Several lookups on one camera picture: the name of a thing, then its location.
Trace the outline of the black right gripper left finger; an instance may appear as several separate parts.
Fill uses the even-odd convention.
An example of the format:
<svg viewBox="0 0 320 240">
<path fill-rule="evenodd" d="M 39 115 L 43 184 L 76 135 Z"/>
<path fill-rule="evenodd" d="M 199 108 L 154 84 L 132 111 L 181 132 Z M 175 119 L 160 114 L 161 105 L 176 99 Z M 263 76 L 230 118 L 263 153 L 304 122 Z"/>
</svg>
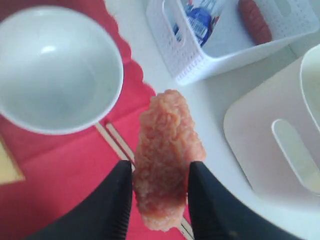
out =
<svg viewBox="0 0 320 240">
<path fill-rule="evenodd" d="M 78 206 L 28 240 L 124 240 L 132 209 L 132 165 L 120 160 Z"/>
</svg>

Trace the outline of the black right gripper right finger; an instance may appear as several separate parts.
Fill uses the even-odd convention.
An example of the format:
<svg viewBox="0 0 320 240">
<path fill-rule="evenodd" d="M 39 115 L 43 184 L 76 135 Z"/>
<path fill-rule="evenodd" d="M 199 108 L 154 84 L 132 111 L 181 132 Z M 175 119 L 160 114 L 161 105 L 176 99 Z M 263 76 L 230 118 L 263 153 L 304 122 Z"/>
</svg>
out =
<svg viewBox="0 0 320 240">
<path fill-rule="evenodd" d="M 291 240 L 235 198 L 203 162 L 190 164 L 188 208 L 196 240 Z"/>
</svg>

